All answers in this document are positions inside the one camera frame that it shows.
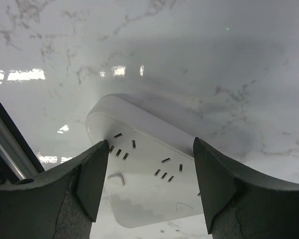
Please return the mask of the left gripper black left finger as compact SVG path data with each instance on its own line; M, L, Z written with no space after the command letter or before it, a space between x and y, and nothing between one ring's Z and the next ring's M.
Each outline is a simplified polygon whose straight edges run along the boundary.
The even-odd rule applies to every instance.
M0 239L87 239L96 221L109 144L13 185L0 185Z

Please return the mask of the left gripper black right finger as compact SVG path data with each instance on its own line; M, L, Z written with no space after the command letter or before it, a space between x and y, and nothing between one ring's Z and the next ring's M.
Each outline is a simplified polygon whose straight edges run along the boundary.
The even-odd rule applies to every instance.
M196 138L207 232L215 239L299 239L299 184L248 167Z

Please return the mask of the white angled socket block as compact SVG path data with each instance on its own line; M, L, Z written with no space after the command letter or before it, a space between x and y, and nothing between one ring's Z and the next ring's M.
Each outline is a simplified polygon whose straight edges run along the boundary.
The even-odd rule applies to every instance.
M118 224L202 214L193 136L114 95L99 99L86 129L92 143L109 144L105 190Z

